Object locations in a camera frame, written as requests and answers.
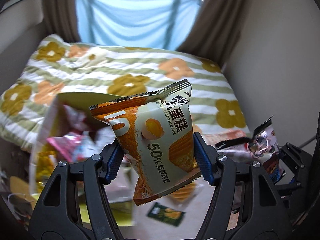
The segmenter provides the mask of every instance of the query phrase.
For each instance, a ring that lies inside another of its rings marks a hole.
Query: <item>orange cake package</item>
[[[193,157],[190,95],[191,84],[182,80],[90,108],[93,117],[112,126],[139,175],[136,205],[167,195],[201,175]]]

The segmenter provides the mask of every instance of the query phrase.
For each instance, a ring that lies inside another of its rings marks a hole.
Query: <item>metal screw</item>
[[[253,162],[252,165],[255,166],[256,168],[261,166],[260,162],[257,162],[257,161]]]
[[[91,158],[94,160],[94,161],[97,161],[101,158],[101,155],[100,154],[95,154],[95,155],[92,155]]]
[[[61,161],[59,162],[59,166],[60,167],[63,167],[63,166],[66,166],[67,165],[67,161]]]
[[[225,161],[228,159],[228,157],[225,156],[225,155],[219,155],[218,159],[219,159],[219,161],[221,161],[221,162],[225,162]]]

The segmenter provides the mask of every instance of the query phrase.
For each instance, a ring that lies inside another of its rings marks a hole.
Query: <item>green snack package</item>
[[[160,205],[159,203],[155,203],[147,216],[177,227],[180,225],[184,214],[185,212],[177,211]]]

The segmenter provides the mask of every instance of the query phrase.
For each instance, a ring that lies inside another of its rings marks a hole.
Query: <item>blue curtain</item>
[[[175,50],[201,0],[76,0],[82,42]]]

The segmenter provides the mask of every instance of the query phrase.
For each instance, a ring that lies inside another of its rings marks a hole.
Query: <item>bed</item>
[[[185,78],[192,84],[193,130],[207,143],[214,144],[218,135],[249,133],[234,92],[214,62],[163,49],[66,43],[54,34],[41,41],[20,78],[1,95],[0,136],[31,152],[57,93],[128,96]]]

